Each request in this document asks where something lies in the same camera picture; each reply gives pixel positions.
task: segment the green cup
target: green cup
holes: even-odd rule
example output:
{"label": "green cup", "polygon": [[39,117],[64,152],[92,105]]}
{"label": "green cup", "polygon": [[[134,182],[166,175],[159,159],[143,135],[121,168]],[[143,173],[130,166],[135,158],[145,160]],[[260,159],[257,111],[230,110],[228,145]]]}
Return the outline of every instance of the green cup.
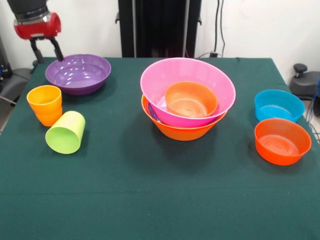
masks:
{"label": "green cup", "polygon": [[48,146],[60,154],[73,154],[81,145],[86,120],[79,112],[67,111],[46,132]]}

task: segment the power cord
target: power cord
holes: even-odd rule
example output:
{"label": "power cord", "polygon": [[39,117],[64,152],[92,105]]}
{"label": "power cord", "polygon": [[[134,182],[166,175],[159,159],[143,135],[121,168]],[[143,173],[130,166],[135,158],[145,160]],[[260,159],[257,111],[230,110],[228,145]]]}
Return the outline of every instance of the power cord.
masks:
{"label": "power cord", "polygon": [[221,0],[221,9],[220,9],[220,32],[221,32],[221,39],[223,42],[223,47],[222,47],[222,56],[224,55],[225,52],[225,46],[226,46],[226,42],[225,42],[225,38],[224,38],[224,33],[222,31],[222,12],[223,12],[223,8],[224,8],[224,2],[225,0]]}
{"label": "power cord", "polygon": [[218,15],[219,15],[220,0],[217,0],[217,1],[218,1],[218,5],[216,6],[216,12],[215,12],[214,52],[217,51],[217,44],[218,44]]}
{"label": "power cord", "polygon": [[207,55],[207,54],[218,54],[220,57],[224,57],[224,56],[222,56],[220,53],[217,53],[217,52],[214,52],[214,51],[208,51],[208,52],[206,52],[206,53],[204,53],[204,54],[201,54],[200,56],[198,56],[198,59],[199,58],[201,58],[201,57],[203,57],[204,55]]}
{"label": "power cord", "polygon": [[311,124],[311,122],[309,122],[309,126],[313,129],[313,131],[312,131],[312,133],[314,134],[314,135],[316,135],[316,140],[319,142],[319,144],[320,144],[320,133],[319,132],[317,132],[317,130],[316,130],[316,128]]}
{"label": "power cord", "polygon": [[226,42],[224,38],[224,33],[222,29],[222,16],[223,16],[223,8],[224,8],[224,0],[221,0],[221,8],[220,8],[220,32],[221,32],[221,38],[223,42],[223,47],[222,47],[222,54],[217,53],[217,45],[218,45],[218,17],[219,17],[219,7],[220,7],[220,0],[217,0],[217,7],[216,7],[216,12],[215,12],[215,37],[214,37],[214,50],[210,52],[206,52],[198,56],[198,58],[203,57],[206,54],[215,54],[216,56],[219,55],[222,58],[224,57],[224,52],[225,52],[225,47],[226,47]]}
{"label": "power cord", "polygon": [[305,119],[308,123],[308,125],[310,126],[310,128],[312,129],[312,133],[314,135],[316,135],[316,138],[317,138],[317,141],[319,142],[320,144],[320,133],[317,132],[316,128],[311,124],[311,120],[313,118],[313,108],[314,108],[314,104],[315,104],[315,101],[316,101],[316,98],[318,96],[318,93],[319,93],[319,86],[320,86],[320,76],[318,77],[317,81],[316,81],[316,87],[315,87],[315,90],[314,90],[314,95],[309,103],[309,106],[308,106],[308,109],[306,111],[306,115],[305,115]]}
{"label": "power cord", "polygon": [[314,104],[315,104],[315,101],[316,101],[316,98],[318,96],[318,92],[319,92],[319,85],[320,85],[320,76],[318,77],[317,81],[316,81],[316,87],[315,87],[315,90],[314,90],[314,95],[313,95],[313,98],[308,106],[308,109],[306,111],[306,115],[305,115],[305,118],[306,118],[306,121],[307,123],[309,124],[313,118],[313,108],[314,108]]}

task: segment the large orange bowl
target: large orange bowl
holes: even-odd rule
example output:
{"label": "large orange bowl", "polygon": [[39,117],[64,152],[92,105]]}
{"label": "large orange bowl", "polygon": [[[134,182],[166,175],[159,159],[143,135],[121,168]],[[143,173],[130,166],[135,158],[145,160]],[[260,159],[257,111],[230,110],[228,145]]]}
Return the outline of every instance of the large orange bowl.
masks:
{"label": "large orange bowl", "polygon": [[162,122],[158,122],[153,117],[150,116],[148,112],[148,100],[144,95],[141,98],[142,109],[145,114],[152,120],[152,122],[157,126],[157,128],[168,138],[178,140],[178,141],[192,141],[198,138],[201,138],[205,135],[214,125],[216,125],[221,119],[225,117],[226,112],[218,117],[214,122],[211,122],[208,125],[200,126],[200,127],[192,127],[192,128],[182,128],[182,127],[174,127],[163,124]]}

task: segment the white wall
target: white wall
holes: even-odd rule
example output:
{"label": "white wall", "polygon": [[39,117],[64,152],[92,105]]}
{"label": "white wall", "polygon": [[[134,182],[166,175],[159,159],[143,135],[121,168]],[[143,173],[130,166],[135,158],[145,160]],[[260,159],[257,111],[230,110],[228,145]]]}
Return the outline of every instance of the white wall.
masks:
{"label": "white wall", "polygon": [[[320,71],[319,0],[224,1],[225,57],[273,58],[286,82],[298,62]],[[216,6],[216,0],[202,0],[196,57],[214,49]]]}
{"label": "white wall", "polygon": [[[196,57],[214,48],[216,4],[217,0],[202,0]],[[120,26],[114,22],[118,0],[50,0],[48,6],[62,21],[57,39],[64,55],[121,56]],[[0,34],[11,65],[30,67],[35,57],[29,42],[15,34],[13,19],[7,1],[1,0]],[[225,57],[271,57],[286,81],[297,62],[320,70],[319,0],[225,0],[223,32]],[[218,43],[220,51],[222,41]],[[44,56],[54,56],[49,42],[39,42],[38,47]]]}

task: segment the red-orange bowl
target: red-orange bowl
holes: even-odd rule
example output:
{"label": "red-orange bowl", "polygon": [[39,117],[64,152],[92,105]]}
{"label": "red-orange bowl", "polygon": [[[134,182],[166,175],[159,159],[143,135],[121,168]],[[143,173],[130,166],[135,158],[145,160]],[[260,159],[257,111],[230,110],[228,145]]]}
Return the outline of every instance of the red-orange bowl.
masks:
{"label": "red-orange bowl", "polygon": [[155,120],[148,112],[148,100],[144,95],[141,98],[142,109],[145,114],[152,120],[156,127],[168,138],[177,140],[177,141],[192,141],[201,138],[204,136],[214,125],[216,125],[221,119],[226,116],[226,112],[218,117],[214,122],[211,122],[205,126],[191,127],[191,128],[182,128],[168,126],[162,122]]}
{"label": "red-orange bowl", "polygon": [[311,138],[303,127],[281,118],[259,122],[254,135],[259,155],[266,161],[281,166],[298,162],[312,145]]}

